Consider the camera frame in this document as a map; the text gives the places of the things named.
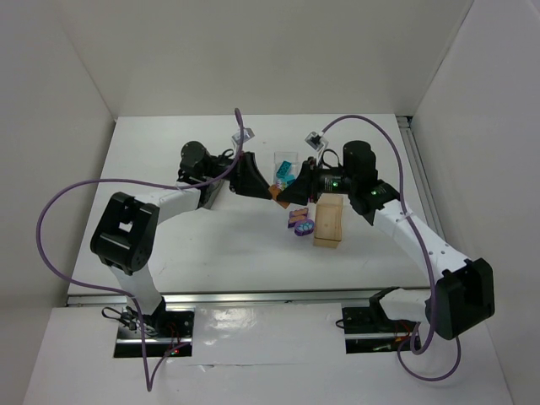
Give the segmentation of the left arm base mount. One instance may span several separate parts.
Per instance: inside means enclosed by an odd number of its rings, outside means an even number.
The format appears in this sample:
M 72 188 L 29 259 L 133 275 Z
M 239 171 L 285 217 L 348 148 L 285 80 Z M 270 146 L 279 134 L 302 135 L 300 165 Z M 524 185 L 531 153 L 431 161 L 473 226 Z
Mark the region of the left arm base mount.
M 130 308 L 118 310 L 106 306 L 101 315 L 119 323 L 113 357 L 117 359 L 141 358 L 143 354 L 141 329 L 138 317 Z M 192 356 L 194 327 L 193 310 L 166 311 L 165 317 L 154 327 L 146 325 L 144 336 L 147 356 L 160 358 L 170 352 L 170 357 Z

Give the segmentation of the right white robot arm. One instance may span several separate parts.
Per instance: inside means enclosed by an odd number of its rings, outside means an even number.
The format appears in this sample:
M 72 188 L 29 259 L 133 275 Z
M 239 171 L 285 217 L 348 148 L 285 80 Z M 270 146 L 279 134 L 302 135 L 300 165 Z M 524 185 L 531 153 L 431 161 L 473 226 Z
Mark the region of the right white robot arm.
M 370 309 L 377 320 L 426 322 L 439 337 L 452 340 L 494 315 L 492 267 L 457 251 L 418 219 L 400 192 L 379 178 L 367 142 L 346 143 L 337 167 L 304 161 L 297 179 L 277 199 L 306 205 L 327 194 L 347 196 L 352 209 L 392 238 L 429 281 L 427 291 L 390 287 L 373 295 Z

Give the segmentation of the teal rectangular lego brick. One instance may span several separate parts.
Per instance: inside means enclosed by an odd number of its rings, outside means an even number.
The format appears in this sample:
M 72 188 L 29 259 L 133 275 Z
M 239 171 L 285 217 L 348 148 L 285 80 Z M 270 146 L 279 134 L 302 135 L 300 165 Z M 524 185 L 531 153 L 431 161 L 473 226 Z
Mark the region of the teal rectangular lego brick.
M 276 170 L 276 177 L 279 179 L 283 179 L 286 176 L 289 175 L 291 171 L 292 164 L 286 160 L 281 162 L 281 165 Z

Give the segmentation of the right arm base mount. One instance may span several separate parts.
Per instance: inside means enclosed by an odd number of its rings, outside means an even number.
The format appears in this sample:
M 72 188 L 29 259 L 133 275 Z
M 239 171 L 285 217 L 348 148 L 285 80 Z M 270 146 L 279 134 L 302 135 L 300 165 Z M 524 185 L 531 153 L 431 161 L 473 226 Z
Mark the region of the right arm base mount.
M 376 320 L 368 307 L 343 307 L 335 326 L 344 333 L 347 354 L 396 352 L 411 337 L 414 322 Z

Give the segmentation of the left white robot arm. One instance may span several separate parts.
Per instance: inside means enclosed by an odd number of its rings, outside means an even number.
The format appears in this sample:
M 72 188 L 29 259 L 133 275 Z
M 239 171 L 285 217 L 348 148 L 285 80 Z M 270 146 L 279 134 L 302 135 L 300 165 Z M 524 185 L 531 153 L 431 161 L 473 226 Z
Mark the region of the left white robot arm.
M 223 181 L 241 196 L 272 197 L 252 152 L 227 149 L 213 156 L 191 141 L 181 149 L 178 179 L 171 190 L 139 197 L 116 192 L 105 207 L 90 250 L 128 293 L 128 312 L 141 315 L 153 333 L 161 332 L 169 320 L 165 299 L 149 271 L 156 230 L 169 219 L 212 203 Z

